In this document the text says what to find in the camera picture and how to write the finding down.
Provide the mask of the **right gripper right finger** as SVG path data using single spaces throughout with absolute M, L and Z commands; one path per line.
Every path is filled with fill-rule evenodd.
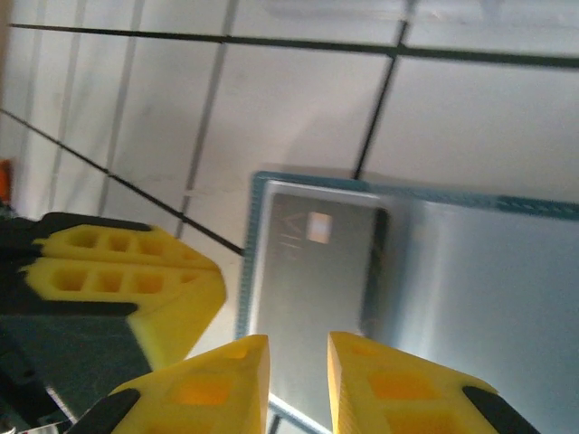
M 348 332 L 328 335 L 336 433 L 534 433 L 481 379 Z

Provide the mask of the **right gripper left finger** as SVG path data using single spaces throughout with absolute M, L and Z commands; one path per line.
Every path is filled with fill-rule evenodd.
M 266 335 L 242 339 L 125 382 L 76 423 L 78 433 L 264 433 Z

